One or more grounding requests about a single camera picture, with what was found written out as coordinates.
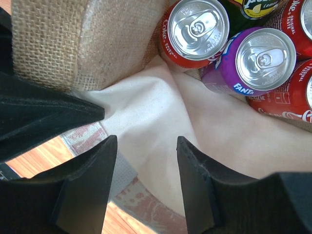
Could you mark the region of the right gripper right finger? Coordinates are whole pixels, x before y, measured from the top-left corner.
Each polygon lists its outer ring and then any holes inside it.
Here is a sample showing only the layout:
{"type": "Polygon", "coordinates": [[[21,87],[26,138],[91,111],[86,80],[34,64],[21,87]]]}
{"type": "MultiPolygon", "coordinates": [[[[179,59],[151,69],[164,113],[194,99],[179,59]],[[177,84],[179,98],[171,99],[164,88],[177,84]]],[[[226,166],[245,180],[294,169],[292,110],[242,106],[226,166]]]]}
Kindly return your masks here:
{"type": "Polygon", "coordinates": [[[188,233],[311,233],[311,173],[255,179],[205,155],[183,136],[176,150],[188,233]]]}

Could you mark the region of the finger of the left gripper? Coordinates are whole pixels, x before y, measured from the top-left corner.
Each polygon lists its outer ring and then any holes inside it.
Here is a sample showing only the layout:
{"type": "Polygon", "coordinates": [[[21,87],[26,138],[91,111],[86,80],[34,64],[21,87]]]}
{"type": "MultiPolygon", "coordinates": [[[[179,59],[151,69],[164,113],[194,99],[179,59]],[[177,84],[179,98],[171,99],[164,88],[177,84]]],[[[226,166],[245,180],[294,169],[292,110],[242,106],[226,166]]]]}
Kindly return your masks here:
{"type": "Polygon", "coordinates": [[[0,160],[7,162],[104,116],[104,108],[95,104],[1,73],[0,160]]]}

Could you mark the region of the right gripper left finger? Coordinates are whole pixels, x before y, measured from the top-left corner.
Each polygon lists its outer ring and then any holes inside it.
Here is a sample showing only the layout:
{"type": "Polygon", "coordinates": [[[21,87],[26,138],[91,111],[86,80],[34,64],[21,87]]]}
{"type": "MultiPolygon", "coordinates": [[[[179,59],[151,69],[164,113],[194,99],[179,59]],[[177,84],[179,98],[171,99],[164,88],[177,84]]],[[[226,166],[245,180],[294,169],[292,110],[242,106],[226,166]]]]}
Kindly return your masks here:
{"type": "Polygon", "coordinates": [[[32,178],[0,183],[3,234],[99,234],[117,158],[111,135],[32,178]]]}

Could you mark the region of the burlap canvas tote bag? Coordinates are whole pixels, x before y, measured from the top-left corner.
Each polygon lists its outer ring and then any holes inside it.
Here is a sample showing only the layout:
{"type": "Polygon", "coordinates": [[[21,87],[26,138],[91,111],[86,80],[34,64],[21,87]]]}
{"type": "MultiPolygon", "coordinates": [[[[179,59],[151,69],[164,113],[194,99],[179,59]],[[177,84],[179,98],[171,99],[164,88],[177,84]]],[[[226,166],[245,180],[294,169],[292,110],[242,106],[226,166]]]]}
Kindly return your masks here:
{"type": "Polygon", "coordinates": [[[170,0],[14,0],[13,63],[22,78],[105,109],[62,134],[74,155],[118,139],[110,199],[160,234],[185,234],[176,156],[179,136],[254,178],[312,170],[312,128],[257,113],[243,97],[216,94],[198,71],[160,57],[170,0]]]}

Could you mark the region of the purple fanta can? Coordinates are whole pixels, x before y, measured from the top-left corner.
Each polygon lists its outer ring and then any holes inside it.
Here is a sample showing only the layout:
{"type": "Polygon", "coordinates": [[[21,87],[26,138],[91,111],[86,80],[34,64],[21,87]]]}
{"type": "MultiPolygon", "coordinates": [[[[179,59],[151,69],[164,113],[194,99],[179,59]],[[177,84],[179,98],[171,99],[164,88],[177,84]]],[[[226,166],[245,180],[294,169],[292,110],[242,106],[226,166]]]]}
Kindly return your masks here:
{"type": "Polygon", "coordinates": [[[296,64],[293,41],[284,32],[253,27],[229,39],[222,55],[202,69],[201,80],[216,93],[260,96],[284,84],[296,64]]]}

